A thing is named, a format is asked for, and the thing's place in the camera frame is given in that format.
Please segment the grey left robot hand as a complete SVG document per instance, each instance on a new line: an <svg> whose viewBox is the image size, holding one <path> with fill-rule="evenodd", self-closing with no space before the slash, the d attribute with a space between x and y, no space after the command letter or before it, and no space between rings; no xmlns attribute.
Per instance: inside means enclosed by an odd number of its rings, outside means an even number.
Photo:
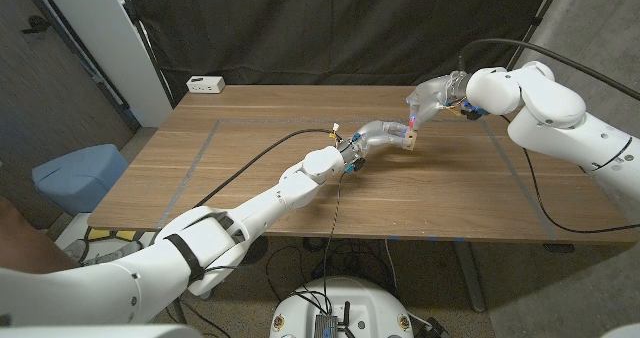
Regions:
<svg viewBox="0 0 640 338"><path fill-rule="evenodd" d="M351 173L360 170L365 157L383 146L395 146L411 149L415 141L411 127L398 122L372 121L357 130L348 140L338 145L345 165L345 171Z"/></svg>

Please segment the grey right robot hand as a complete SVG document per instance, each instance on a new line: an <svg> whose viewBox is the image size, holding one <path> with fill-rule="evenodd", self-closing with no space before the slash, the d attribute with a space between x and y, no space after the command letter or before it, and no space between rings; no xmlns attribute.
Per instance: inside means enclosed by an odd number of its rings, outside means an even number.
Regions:
<svg viewBox="0 0 640 338"><path fill-rule="evenodd" d="M406 103L409 105L409 126L419 130L440 110L456 106L465 100L470 78L471 75L466 72L453 71L418 84L406 97Z"/></svg>

